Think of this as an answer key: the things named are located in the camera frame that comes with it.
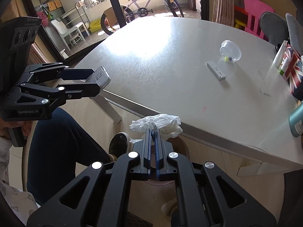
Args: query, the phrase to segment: transparent container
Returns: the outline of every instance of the transparent container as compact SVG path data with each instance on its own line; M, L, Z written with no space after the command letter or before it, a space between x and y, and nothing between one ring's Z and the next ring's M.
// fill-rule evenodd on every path
M234 63L241 58L241 51L239 47L230 40L225 40L221 44L220 54L225 61Z

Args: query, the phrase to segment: teal thermos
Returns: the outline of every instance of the teal thermos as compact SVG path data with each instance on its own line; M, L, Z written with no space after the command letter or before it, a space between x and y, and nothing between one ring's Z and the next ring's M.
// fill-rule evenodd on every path
M289 116L289 126L295 137L303 134L303 104L298 106Z

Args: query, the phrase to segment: brown curtain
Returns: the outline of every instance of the brown curtain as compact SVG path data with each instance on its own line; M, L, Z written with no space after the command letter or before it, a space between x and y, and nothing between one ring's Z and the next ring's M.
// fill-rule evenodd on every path
M234 0L214 0L212 21L234 27Z
M5 22L20 16L27 16L23 2L22 0L12 0L5 9L1 17L1 22ZM28 65L51 62L55 62L54 58L37 35L35 42L31 45L28 57Z

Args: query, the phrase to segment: pink chair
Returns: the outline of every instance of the pink chair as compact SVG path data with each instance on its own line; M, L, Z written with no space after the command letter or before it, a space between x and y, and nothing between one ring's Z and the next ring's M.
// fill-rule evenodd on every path
M275 10L259 0L244 0L244 8L248 13L248 21L245 31L268 41L267 37L260 28L259 21L264 12L274 13Z

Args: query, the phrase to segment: white tissue paper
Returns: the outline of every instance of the white tissue paper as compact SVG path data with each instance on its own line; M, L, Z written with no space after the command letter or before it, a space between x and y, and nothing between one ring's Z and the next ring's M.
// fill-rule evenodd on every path
M132 121L129 126L131 131L146 132L147 129L155 131L160 128L161 138L167 140L170 137L177 137L183 130L179 126L181 124L180 117L168 114L157 114L154 116L146 116L137 121Z

